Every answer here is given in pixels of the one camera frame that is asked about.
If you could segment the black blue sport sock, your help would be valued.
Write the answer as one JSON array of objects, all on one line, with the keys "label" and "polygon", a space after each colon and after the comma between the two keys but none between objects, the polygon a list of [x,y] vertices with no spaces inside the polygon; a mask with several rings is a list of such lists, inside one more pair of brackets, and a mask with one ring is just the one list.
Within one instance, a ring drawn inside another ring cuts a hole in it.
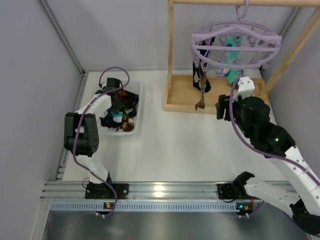
[{"label": "black blue sport sock", "polygon": [[[134,117],[137,116],[137,113],[138,113],[137,108],[138,108],[138,103],[137,103],[137,104],[134,104],[134,105],[125,105],[125,104],[124,104],[124,108],[123,108],[122,111],[123,111],[123,112],[129,111],[130,117],[134,118]],[[102,127],[105,127],[105,128],[109,128],[109,127],[106,127],[105,124],[104,124],[104,118],[105,118],[106,115],[107,115],[107,110],[106,110],[106,112],[105,112],[105,116],[100,118],[100,124],[101,124]]]}]

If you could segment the brown striped sock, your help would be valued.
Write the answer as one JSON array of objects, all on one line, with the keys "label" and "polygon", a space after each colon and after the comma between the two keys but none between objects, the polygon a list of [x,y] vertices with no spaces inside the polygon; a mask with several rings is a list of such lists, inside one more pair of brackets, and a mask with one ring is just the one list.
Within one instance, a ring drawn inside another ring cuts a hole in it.
[{"label": "brown striped sock", "polygon": [[198,111],[200,109],[205,109],[205,89],[206,89],[206,81],[207,81],[207,76],[205,73],[200,72],[199,74],[199,82],[200,82],[200,99],[199,101],[195,104],[195,110]]}]

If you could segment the mint green sock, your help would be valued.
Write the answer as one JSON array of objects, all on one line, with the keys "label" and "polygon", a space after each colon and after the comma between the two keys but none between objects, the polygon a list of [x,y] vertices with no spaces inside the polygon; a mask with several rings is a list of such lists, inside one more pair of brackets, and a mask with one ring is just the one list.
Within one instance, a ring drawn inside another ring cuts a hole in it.
[{"label": "mint green sock", "polygon": [[107,110],[107,115],[103,119],[103,123],[108,128],[118,128],[123,123],[124,112],[123,111],[111,111]]},{"label": "mint green sock", "polygon": [[[226,46],[227,47],[239,47],[242,42],[240,36],[227,36],[226,37]],[[225,61],[223,62],[226,65],[237,65],[234,63],[238,59],[240,52],[239,51],[227,51],[225,54]],[[244,76],[244,71],[242,69],[223,69],[223,76],[227,79],[230,85],[233,84],[235,80]]]}]

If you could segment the red yellow black argyle sock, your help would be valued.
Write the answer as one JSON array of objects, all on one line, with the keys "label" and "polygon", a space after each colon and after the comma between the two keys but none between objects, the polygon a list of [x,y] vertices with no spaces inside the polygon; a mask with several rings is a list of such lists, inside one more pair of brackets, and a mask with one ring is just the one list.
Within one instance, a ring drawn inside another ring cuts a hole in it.
[{"label": "red yellow black argyle sock", "polygon": [[128,90],[119,90],[118,94],[119,94],[120,100],[127,106],[134,105],[139,102],[139,95],[133,92],[130,92]]}]

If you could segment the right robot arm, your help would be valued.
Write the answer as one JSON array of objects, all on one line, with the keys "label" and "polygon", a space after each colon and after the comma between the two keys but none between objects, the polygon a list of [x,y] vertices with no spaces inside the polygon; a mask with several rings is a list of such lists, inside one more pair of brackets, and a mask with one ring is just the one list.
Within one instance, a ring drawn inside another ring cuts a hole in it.
[{"label": "right robot arm", "polygon": [[320,179],[302,157],[296,142],[281,126],[270,121],[270,107],[255,96],[231,100],[220,95],[217,119],[230,121],[235,133],[251,150],[274,164],[294,188],[289,192],[244,171],[232,183],[241,199],[261,199],[280,209],[309,235],[320,234]]}]

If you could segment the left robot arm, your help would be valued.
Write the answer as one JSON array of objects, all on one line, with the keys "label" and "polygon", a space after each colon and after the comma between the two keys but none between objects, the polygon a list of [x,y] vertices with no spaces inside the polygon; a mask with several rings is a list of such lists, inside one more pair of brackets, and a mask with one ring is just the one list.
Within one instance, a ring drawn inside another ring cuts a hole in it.
[{"label": "left robot arm", "polygon": [[86,170],[90,193],[115,192],[109,171],[104,167],[97,151],[100,145],[98,121],[108,115],[111,107],[122,109],[118,93],[124,85],[117,78],[108,78],[106,85],[94,93],[87,104],[64,117],[64,148],[72,154],[76,165]]}]

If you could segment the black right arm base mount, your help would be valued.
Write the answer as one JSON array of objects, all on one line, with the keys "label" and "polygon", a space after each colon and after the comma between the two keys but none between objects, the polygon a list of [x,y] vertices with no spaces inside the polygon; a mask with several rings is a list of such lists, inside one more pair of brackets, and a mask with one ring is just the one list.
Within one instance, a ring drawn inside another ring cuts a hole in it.
[{"label": "black right arm base mount", "polygon": [[232,203],[235,200],[248,199],[248,195],[245,193],[244,187],[234,183],[218,184],[217,194],[218,198],[226,203]]}]

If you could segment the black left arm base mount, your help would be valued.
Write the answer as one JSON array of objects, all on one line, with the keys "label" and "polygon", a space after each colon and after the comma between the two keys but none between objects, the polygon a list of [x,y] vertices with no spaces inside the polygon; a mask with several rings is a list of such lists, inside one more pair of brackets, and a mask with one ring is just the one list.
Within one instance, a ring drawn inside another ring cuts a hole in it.
[{"label": "black left arm base mount", "polygon": [[[129,194],[129,184],[127,183],[113,183],[111,185],[117,194],[119,200],[126,199]],[[115,194],[110,187],[104,183],[89,182],[86,186],[85,199],[89,200],[115,200]]]}]

